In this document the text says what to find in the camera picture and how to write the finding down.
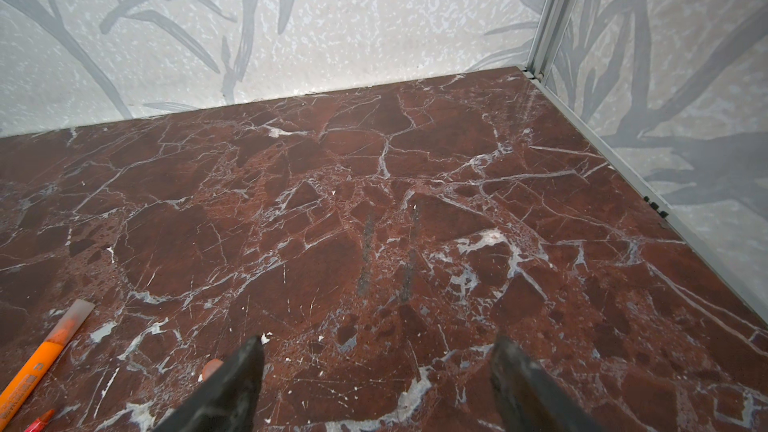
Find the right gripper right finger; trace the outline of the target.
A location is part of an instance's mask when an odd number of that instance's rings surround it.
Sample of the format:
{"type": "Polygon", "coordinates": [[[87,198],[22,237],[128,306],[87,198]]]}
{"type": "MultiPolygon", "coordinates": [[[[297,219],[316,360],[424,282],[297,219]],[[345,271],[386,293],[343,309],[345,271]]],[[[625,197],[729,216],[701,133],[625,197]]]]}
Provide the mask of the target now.
{"type": "Polygon", "coordinates": [[[496,409],[507,431],[600,431],[518,343],[499,335],[490,355],[496,409]]]}

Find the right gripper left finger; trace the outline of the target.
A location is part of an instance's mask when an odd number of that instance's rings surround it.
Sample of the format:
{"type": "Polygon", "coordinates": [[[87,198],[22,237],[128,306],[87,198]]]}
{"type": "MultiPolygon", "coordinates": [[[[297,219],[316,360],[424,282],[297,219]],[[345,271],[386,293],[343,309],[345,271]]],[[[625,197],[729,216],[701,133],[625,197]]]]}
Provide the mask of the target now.
{"type": "Polygon", "coordinates": [[[255,335],[157,427],[161,431],[252,431],[265,355],[255,335]]]}

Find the pink marker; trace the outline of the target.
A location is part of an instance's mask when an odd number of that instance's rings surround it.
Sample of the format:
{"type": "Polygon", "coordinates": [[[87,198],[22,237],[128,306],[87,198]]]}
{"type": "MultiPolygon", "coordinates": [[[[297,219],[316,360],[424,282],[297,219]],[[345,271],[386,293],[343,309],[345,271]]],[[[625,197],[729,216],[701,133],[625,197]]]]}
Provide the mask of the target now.
{"type": "Polygon", "coordinates": [[[54,417],[56,411],[51,409],[32,422],[24,432],[42,432],[54,417]]]}

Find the orange marker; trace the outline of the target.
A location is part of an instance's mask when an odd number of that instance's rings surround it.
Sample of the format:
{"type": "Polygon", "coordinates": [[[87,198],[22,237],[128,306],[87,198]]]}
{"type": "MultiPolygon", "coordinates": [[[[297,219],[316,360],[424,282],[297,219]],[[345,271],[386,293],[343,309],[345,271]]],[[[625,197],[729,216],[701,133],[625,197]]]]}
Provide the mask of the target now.
{"type": "Polygon", "coordinates": [[[4,430],[64,348],[44,341],[1,394],[1,430],[4,430]]]}

